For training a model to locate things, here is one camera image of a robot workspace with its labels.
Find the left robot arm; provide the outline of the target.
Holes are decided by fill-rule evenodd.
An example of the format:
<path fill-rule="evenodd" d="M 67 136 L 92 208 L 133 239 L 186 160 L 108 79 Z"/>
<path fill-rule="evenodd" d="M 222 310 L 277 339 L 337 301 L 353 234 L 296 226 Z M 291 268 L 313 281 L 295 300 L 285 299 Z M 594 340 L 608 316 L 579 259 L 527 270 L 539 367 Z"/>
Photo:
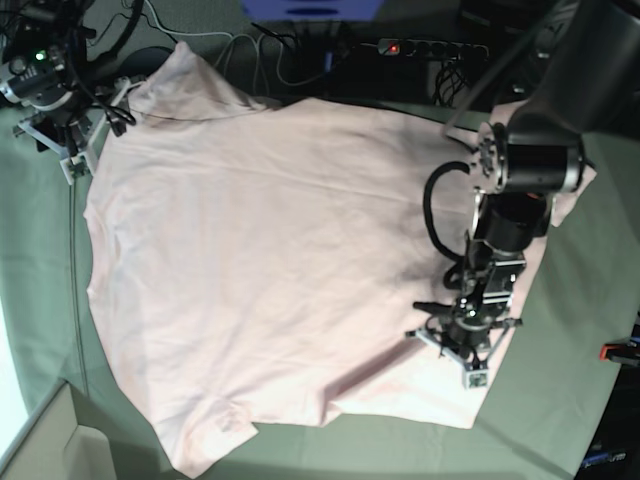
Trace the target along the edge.
<path fill-rule="evenodd" d="M 432 226 L 437 180 L 452 171 L 477 179 L 464 251 L 431 236 L 452 261 L 443 282 L 456 299 L 418 303 L 428 318 L 412 333 L 460 367 L 466 388 L 488 384 L 491 358 L 520 325 L 510 310 L 526 249 L 547 233 L 556 196 L 581 187 L 584 134 L 608 126 L 638 81 L 638 3 L 582 1 L 529 98 L 506 122 L 481 127 L 471 161 L 446 163 L 427 180 L 423 214 Z"/>

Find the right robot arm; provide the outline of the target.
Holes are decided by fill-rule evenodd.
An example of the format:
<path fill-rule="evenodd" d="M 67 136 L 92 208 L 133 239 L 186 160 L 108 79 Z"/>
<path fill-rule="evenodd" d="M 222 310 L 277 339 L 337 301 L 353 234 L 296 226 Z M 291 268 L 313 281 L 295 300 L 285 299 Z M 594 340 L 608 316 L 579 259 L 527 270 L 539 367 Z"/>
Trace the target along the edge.
<path fill-rule="evenodd" d="M 1 102 L 27 112 L 13 128 L 39 151 L 58 155 L 69 181 L 95 170 L 97 141 L 104 131 L 124 134 L 136 121 L 126 107 L 128 77 L 108 81 L 100 70 L 115 61 L 132 36 L 144 4 L 135 1 L 114 45 L 96 59 L 87 56 L 96 32 L 84 24 L 88 1 L 25 1 L 2 11 Z"/>

